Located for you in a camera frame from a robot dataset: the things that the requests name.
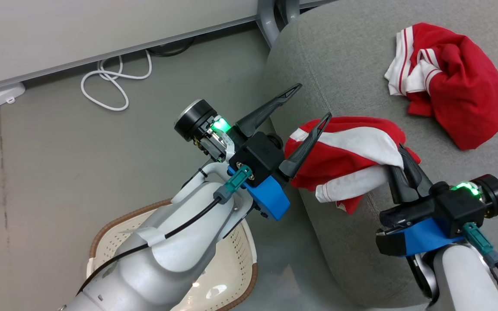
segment teal cable connector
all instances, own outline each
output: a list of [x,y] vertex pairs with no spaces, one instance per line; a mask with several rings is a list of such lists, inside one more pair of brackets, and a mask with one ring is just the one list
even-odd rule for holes
[[224,185],[221,185],[216,189],[213,193],[213,198],[220,198],[219,202],[221,204],[228,202],[233,193],[235,193],[251,175],[253,175],[253,171],[251,171],[248,166],[243,165]]
[[486,264],[490,268],[494,268],[498,263],[498,252],[478,226],[473,222],[467,222],[463,227],[463,235],[482,254]]

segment black knob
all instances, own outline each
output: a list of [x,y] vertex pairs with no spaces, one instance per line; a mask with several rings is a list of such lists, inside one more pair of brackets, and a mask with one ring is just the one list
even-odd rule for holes
[[483,175],[471,181],[482,187],[482,193],[487,207],[485,218],[498,216],[498,178],[493,175]]
[[216,116],[216,111],[205,100],[196,100],[178,116],[174,122],[174,130],[186,142],[194,137],[200,140],[209,126],[205,122]]
[[283,142],[282,142],[282,138],[280,138],[280,136],[278,136],[275,133],[266,134],[266,136],[274,144],[274,146],[276,146],[276,148],[278,148],[278,149],[283,148]]
[[431,188],[429,189],[430,195],[440,195],[441,193],[444,193],[445,191],[449,190],[449,185],[445,183],[445,181],[440,181],[439,183],[435,183]]

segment green led light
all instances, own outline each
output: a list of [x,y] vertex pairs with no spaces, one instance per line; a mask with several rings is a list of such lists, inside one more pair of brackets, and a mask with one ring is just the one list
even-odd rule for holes
[[462,187],[465,187],[466,189],[468,189],[472,193],[472,195],[474,195],[475,197],[479,197],[481,195],[480,191],[478,190],[478,187],[476,185],[474,185],[473,183],[468,183],[466,181],[454,186],[451,190],[456,190],[456,189],[459,189]]
[[213,132],[227,132],[230,128],[232,128],[224,118],[218,119],[216,122],[211,125],[211,129]]

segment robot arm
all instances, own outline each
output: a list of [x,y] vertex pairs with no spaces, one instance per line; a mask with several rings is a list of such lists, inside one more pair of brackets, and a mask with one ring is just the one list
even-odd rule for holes
[[382,254],[405,257],[429,311],[498,310],[490,276],[498,253],[480,232],[498,216],[498,179],[484,175],[454,187],[432,184],[403,146],[404,170],[389,167],[393,202],[379,214],[376,233]]
[[[188,106],[175,130],[213,163],[200,168],[171,205],[154,211],[121,244],[115,257],[86,280],[66,311],[169,311],[205,270],[216,243],[252,209],[281,219],[289,207],[283,188],[332,115],[327,114],[288,159],[277,136],[256,130],[300,88],[294,85],[233,127],[204,100]],[[223,183],[206,180],[213,174]]]

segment gray sofa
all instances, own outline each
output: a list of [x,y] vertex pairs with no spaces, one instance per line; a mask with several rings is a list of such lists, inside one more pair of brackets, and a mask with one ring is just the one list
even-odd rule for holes
[[[480,148],[459,150],[433,118],[407,114],[409,101],[390,96],[383,78],[395,55],[395,34],[428,22],[468,35],[498,68],[498,1],[341,0],[302,14],[283,29],[270,56],[263,85],[267,97],[303,84],[272,122],[287,139],[297,126],[331,111],[334,116],[387,118],[407,134],[432,181],[456,183],[491,173],[498,177],[498,134]],[[425,303],[403,258],[379,254],[379,211],[393,207],[389,187],[366,195],[354,215],[318,203],[301,191],[322,251],[342,290],[366,307]],[[486,220],[498,249],[498,217]]]

